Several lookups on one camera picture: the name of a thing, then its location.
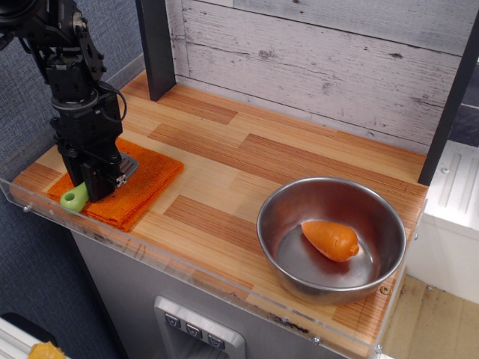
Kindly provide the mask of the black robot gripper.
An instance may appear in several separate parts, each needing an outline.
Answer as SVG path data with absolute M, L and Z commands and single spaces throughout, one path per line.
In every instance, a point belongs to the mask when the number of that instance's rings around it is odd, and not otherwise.
M 79 102 L 52 98 L 59 117 L 51 120 L 56 144 L 74 186 L 85 182 L 91 202 L 98 202 L 126 183 L 116 140 L 122 114 L 116 90 L 94 89 Z

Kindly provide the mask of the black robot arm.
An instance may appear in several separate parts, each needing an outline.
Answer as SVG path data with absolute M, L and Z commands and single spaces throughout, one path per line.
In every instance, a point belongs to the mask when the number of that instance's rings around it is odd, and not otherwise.
M 1 47 L 19 39 L 52 92 L 55 143 L 75 186 L 97 202 L 126 182 L 116 140 L 126 109 L 74 1 L 2 1 Z

